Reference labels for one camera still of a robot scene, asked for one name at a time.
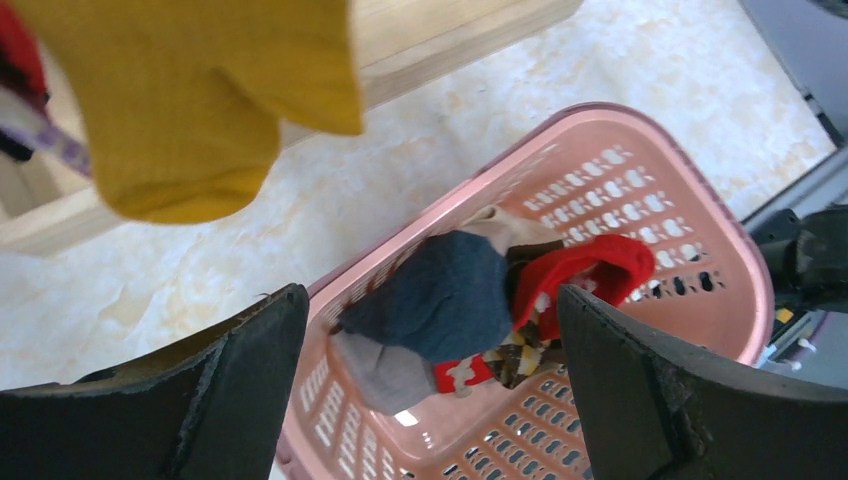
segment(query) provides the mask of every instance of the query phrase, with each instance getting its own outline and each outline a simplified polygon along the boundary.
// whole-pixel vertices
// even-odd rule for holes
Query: pink plastic basket
[[[564,369],[514,391],[494,383],[464,399],[433,396],[387,417],[363,406],[327,340],[345,305],[385,280],[422,239],[488,204],[555,228],[569,245],[600,233],[644,241],[657,271],[622,309],[740,362],[758,359],[772,299],[750,238],[656,123],[617,105],[579,105],[310,288],[278,445],[290,480],[592,478]]]

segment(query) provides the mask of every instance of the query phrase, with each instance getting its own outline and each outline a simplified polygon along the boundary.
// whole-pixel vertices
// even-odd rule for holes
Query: laundry
[[[509,214],[500,207],[488,206],[471,217],[464,231],[487,236],[494,248],[506,252],[507,275],[503,280],[504,295],[511,305],[521,269],[531,260],[546,253],[563,248],[562,235],[541,223]],[[502,342],[493,344],[496,347]],[[458,361],[437,364],[433,368],[436,388],[440,393],[454,393],[458,397],[468,396],[471,386],[492,380],[491,369],[480,355]]]
[[[531,255],[526,249],[521,253]],[[493,377],[514,389],[527,378],[565,363],[556,320],[555,299],[561,284],[578,285],[618,306],[650,279],[654,268],[654,256],[648,247],[617,235],[601,235],[588,244],[543,253],[530,260],[517,272],[519,280],[513,298],[517,329],[482,356]]]
[[[432,366],[407,348],[344,330],[330,336],[330,343],[374,411],[396,415],[437,393]]]
[[[547,295],[542,294],[540,298],[549,304]],[[540,309],[544,308],[547,305],[537,306],[524,326],[516,332],[510,332],[497,348],[483,353],[483,362],[492,376],[506,388],[514,389],[528,377],[565,364],[565,352],[560,340],[540,338],[538,319]]]
[[[492,247],[501,255],[507,249],[516,247],[532,249],[532,246],[547,243],[562,246],[562,235],[556,230],[539,222],[516,217],[495,205],[480,209],[460,230],[488,238]]]
[[[512,297],[515,327],[529,321],[539,295],[544,293],[553,301],[550,308],[539,314],[539,338],[559,338],[556,298],[560,285],[579,285],[610,305],[618,306],[651,278],[655,266],[648,247],[620,235],[599,235],[589,243],[542,255],[528,263],[519,276]]]
[[[125,217],[242,209],[279,155],[283,118],[362,132],[346,0],[7,1],[67,75],[97,189]]]
[[[46,115],[47,83],[35,37],[15,12],[0,2],[0,87]],[[18,162],[32,158],[33,148],[0,130],[0,151]]]
[[[486,237],[458,230],[433,236],[339,323],[431,363],[462,360],[498,345],[513,328],[506,271]]]

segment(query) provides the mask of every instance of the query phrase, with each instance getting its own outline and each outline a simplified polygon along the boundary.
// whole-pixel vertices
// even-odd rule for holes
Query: red cloth
[[[546,294],[549,307],[539,315],[541,340],[560,337],[556,318],[556,298],[560,285],[576,284],[599,299],[617,307],[640,285],[650,280],[656,268],[651,250],[641,242],[619,235],[599,235],[587,244],[563,248],[542,255],[521,271],[513,299],[513,329],[527,323],[537,299]],[[433,367],[436,389],[453,393],[454,378],[448,370],[460,362],[447,362]],[[493,377],[481,355],[471,360],[473,378],[466,385],[477,385]]]
[[[454,378],[448,371],[459,366],[460,363],[460,361],[444,362],[437,363],[433,366],[433,379],[436,381],[436,390],[439,393],[453,393],[456,391],[454,388]],[[489,367],[486,366],[486,362],[483,361],[483,357],[480,355],[471,357],[470,368],[471,372],[473,372],[473,377],[465,381],[466,385],[477,385],[492,378],[492,371],[489,370]]]
[[[35,37],[18,19],[12,7],[0,2],[0,83],[45,113],[47,82]]]

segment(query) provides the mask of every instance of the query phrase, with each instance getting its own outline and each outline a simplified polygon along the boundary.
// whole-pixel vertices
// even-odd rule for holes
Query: yellow cloth
[[[345,0],[6,0],[79,100],[94,181],[126,217],[197,223],[256,196],[279,119],[362,131]]]

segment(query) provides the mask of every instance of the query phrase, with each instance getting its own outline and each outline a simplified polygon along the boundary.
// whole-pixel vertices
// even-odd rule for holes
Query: checkered cloth
[[[549,299],[545,299],[546,295],[540,297],[541,303],[550,303]],[[506,388],[513,389],[528,377],[556,370],[565,364],[560,340],[539,338],[539,313],[537,308],[530,321],[517,331],[510,332],[500,346],[483,353],[486,366]]]

